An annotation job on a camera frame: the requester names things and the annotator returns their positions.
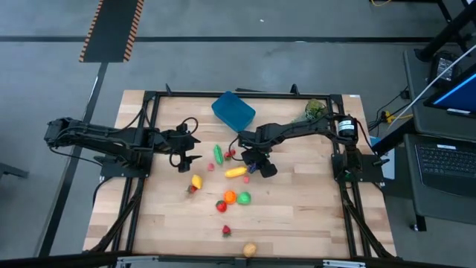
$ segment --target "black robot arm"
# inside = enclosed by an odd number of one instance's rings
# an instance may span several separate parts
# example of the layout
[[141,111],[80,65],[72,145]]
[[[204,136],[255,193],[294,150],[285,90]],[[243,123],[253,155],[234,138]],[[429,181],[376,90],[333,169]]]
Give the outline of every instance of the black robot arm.
[[[331,124],[337,125],[337,132],[332,131]],[[344,166],[353,172],[361,170],[361,153],[357,149],[357,120],[350,115],[326,114],[315,120],[290,124],[270,123],[257,127],[256,132],[238,133],[238,145],[246,150],[242,153],[243,161],[252,170],[260,170],[263,177],[277,173],[276,167],[268,160],[274,145],[287,138],[305,135],[324,135],[329,140],[345,146]]]
[[200,142],[187,131],[186,123],[160,131],[152,127],[115,129],[60,118],[48,123],[45,141],[50,148],[77,145],[106,154],[94,157],[103,166],[102,176],[148,176],[153,153],[179,155],[177,165],[171,162],[179,172],[188,171],[191,162],[201,157],[186,156]]

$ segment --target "gray floor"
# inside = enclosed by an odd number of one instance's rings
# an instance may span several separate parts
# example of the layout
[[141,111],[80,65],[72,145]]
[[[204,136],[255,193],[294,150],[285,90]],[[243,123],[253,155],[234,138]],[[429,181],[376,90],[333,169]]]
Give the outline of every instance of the gray floor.
[[[0,4],[0,35],[68,36],[86,33],[97,1]],[[454,13],[462,8],[459,1],[447,4]],[[434,36],[445,24],[435,4],[372,7],[367,0],[149,0],[139,35]],[[0,181],[1,259],[35,255],[66,163],[42,141],[46,122],[82,117],[99,68],[78,63],[81,47],[81,43],[0,42],[0,162],[30,171],[28,179],[4,176]],[[163,89],[165,83],[175,90],[242,87],[268,92],[287,92],[296,83],[302,92],[360,94],[367,118],[374,118],[375,111],[406,86],[402,52],[413,47],[136,43],[129,63],[109,64],[93,122],[113,125],[124,89]],[[402,104],[398,100],[390,109]],[[98,171],[94,165],[80,163],[53,254],[80,252]],[[429,219],[429,231],[415,233],[408,228],[413,219],[410,201],[387,198],[387,210],[399,256],[476,267],[476,226]]]

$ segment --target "monitor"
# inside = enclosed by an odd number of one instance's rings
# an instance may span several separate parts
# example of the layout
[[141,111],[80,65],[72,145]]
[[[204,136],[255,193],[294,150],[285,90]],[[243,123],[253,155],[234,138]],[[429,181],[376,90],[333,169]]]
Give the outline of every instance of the monitor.
[[476,64],[455,79],[446,90],[431,96],[425,105],[461,115],[476,114]]

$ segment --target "laptop keyboard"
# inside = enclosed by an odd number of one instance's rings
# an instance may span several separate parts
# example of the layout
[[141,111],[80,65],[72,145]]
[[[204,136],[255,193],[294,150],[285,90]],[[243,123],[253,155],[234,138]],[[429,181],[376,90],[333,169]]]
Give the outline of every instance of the laptop keyboard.
[[416,151],[422,173],[476,178],[476,151],[443,149],[434,144],[418,144]]

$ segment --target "green pepper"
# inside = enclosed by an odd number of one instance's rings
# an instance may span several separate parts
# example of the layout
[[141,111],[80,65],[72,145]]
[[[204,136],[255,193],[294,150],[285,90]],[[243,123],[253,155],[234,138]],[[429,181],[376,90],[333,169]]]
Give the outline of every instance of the green pepper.
[[223,164],[223,155],[222,155],[222,148],[217,144],[213,149],[213,153],[215,154],[215,160],[218,165]]

